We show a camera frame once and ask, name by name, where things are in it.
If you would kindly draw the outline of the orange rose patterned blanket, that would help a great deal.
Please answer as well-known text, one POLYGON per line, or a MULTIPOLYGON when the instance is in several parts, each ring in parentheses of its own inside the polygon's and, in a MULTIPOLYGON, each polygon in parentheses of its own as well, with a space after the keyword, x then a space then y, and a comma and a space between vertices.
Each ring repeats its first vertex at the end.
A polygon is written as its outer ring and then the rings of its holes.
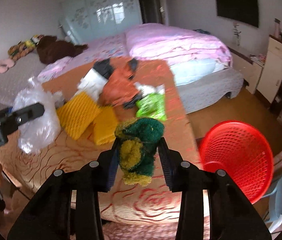
POLYGON ((43 85, 47 92, 61 91, 67 100, 57 111, 61 133, 49 146, 30 154, 19 148, 19 135, 14 133, 0 147, 0 163, 18 181, 37 190, 55 170, 76 171, 97 160, 102 151, 114 150, 112 160, 120 165, 119 174, 108 168, 82 182, 87 186, 103 176, 111 178, 112 189, 99 197, 102 218, 129 224, 176 222, 181 194, 168 189, 157 154, 178 151, 183 160, 201 167, 193 130, 168 64, 139 61, 133 79, 127 80, 128 61, 127 57, 111 59, 114 73, 105 94, 117 94, 120 85, 135 82, 163 85, 165 118, 156 117, 151 104, 146 114, 125 109, 121 103, 99 106, 78 90, 79 81, 92 69, 92 64, 84 64, 43 85))

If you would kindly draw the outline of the green yellow fuzzy sock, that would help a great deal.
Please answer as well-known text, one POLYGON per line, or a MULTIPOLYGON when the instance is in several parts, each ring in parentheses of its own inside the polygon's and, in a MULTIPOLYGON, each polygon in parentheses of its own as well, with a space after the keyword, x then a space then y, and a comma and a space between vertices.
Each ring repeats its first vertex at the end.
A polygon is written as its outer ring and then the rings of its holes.
POLYGON ((157 145, 164 134, 164 125, 153 118, 133 118, 118 124, 119 165, 126 185, 148 186, 155 169, 157 145))

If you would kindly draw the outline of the low white tv cabinet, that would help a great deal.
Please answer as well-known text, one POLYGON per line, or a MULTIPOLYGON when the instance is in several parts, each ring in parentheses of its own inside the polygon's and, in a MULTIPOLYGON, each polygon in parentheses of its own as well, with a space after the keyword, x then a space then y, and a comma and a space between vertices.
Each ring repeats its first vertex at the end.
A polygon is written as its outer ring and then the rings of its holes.
POLYGON ((250 58, 250 51, 231 42, 226 43, 226 46, 232 54, 233 68, 243 75, 248 84, 246 89, 251 94, 254 94, 262 75, 263 66, 250 58))

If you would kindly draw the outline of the dark wooden door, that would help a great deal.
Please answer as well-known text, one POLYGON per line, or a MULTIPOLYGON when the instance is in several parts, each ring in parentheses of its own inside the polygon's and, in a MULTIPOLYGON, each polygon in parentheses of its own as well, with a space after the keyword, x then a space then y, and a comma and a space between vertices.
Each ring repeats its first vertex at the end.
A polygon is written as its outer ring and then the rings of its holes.
POLYGON ((163 23, 160 0, 139 0, 143 24, 163 23))

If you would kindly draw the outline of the brown plush bear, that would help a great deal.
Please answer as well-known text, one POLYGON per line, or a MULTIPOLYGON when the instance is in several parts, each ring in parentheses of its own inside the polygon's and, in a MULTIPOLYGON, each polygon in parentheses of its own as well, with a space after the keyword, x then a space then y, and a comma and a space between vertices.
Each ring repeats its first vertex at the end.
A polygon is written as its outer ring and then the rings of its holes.
POLYGON ((37 54, 43 64, 52 64, 64 57, 76 57, 88 49, 87 44, 74 45, 58 40, 56 36, 43 36, 37 45, 37 54))

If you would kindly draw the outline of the floral pink bed sheet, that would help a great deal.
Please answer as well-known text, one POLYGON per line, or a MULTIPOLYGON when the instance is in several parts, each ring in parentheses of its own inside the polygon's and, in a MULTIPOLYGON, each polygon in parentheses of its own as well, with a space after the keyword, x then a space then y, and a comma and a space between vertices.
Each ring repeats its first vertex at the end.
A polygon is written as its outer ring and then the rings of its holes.
POLYGON ((84 50, 78 56, 66 56, 55 61, 54 63, 48 64, 38 74, 37 79, 41 83, 44 83, 83 64, 105 60, 110 57, 121 56, 129 56, 126 48, 125 33, 99 38, 90 42, 88 44, 88 49, 84 50))

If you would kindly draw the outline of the bed with grey cover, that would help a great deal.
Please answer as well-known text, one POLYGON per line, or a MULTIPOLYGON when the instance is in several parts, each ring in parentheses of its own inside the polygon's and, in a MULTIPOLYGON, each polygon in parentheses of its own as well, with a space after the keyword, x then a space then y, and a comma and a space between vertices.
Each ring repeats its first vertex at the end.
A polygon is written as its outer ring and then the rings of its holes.
POLYGON ((11 106, 31 77, 47 82, 87 63, 93 65, 99 77, 109 80, 114 59, 124 61, 126 78, 133 81, 142 63, 166 63, 187 113, 213 105, 223 96, 236 97, 244 81, 232 66, 229 48, 217 37, 147 23, 86 46, 44 36, 35 52, 18 61, 0 61, 0 104, 11 106))

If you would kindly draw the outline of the glass door wardrobe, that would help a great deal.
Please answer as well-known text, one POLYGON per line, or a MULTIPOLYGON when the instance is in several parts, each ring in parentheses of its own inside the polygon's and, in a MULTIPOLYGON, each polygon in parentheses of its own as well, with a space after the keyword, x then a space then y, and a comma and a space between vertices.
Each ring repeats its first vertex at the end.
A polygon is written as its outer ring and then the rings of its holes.
POLYGON ((123 33, 142 24, 139 0, 63 0, 59 28, 74 44, 123 33))

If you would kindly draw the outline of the white tall cabinet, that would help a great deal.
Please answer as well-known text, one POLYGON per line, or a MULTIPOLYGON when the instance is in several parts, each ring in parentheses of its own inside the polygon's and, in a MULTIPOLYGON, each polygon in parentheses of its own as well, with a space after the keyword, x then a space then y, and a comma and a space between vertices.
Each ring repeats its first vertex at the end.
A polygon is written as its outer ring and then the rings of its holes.
POLYGON ((282 41, 269 36, 266 62, 262 70, 257 91, 269 102, 272 103, 282 82, 282 41))

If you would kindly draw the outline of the green snack wrapper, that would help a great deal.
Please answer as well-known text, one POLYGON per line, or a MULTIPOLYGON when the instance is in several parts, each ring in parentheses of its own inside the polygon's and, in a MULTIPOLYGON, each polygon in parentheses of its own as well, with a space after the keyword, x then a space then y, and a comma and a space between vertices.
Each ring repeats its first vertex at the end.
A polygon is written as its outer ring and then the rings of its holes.
POLYGON ((164 94, 151 93, 142 100, 138 100, 136 106, 138 108, 136 117, 147 117, 166 121, 164 94))

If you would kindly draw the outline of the orange crumpled bag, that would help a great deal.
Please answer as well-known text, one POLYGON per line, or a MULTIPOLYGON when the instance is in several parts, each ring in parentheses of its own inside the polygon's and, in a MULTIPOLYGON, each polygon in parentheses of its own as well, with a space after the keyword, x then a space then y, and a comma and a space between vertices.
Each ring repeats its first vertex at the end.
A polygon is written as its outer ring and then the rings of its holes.
POLYGON ((114 67, 113 74, 108 79, 99 96, 98 102, 102 106, 123 106, 125 109, 133 108, 142 93, 133 83, 138 68, 138 60, 131 59, 123 67, 114 67))

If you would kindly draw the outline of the white paper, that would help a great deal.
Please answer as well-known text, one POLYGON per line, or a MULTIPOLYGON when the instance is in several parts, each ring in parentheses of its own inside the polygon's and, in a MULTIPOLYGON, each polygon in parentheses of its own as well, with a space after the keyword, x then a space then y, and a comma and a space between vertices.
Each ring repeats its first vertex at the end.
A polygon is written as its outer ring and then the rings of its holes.
POLYGON ((92 68, 78 83, 75 95, 85 92, 94 102, 98 102, 99 96, 106 83, 108 83, 108 79, 101 76, 94 68, 92 68))

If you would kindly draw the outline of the yellow knitted cloth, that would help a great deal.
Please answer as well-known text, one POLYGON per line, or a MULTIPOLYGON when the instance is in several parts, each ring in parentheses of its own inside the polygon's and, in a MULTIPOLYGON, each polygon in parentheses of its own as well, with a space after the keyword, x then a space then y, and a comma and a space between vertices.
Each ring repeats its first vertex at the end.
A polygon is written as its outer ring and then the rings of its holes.
POLYGON ((86 93, 76 94, 57 109, 61 127, 73 140, 78 140, 89 126, 93 126, 93 140, 103 145, 115 140, 118 118, 113 107, 100 107, 86 93))

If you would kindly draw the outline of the red plastic mesh basket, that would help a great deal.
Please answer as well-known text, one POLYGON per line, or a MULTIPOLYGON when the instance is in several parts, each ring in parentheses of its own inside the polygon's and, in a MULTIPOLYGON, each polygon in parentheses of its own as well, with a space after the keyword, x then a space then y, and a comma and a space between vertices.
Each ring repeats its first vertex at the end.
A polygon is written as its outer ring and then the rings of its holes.
POLYGON ((199 146, 203 169, 225 170, 252 204, 268 190, 274 157, 266 137, 248 123, 229 120, 213 126, 199 146))

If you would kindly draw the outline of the clear plastic bag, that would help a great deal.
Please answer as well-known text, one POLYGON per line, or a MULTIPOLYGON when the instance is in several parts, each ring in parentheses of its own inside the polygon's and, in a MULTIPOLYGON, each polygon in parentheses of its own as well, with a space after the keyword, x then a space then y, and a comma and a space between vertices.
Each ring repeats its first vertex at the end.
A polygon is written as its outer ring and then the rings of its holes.
POLYGON ((39 153, 54 142, 61 131, 57 108, 65 103, 62 92, 58 91, 54 94, 45 92, 39 80, 31 77, 27 81, 26 88, 18 92, 15 97, 13 111, 24 109, 35 103, 44 106, 43 115, 19 127, 18 147, 26 154, 39 153))

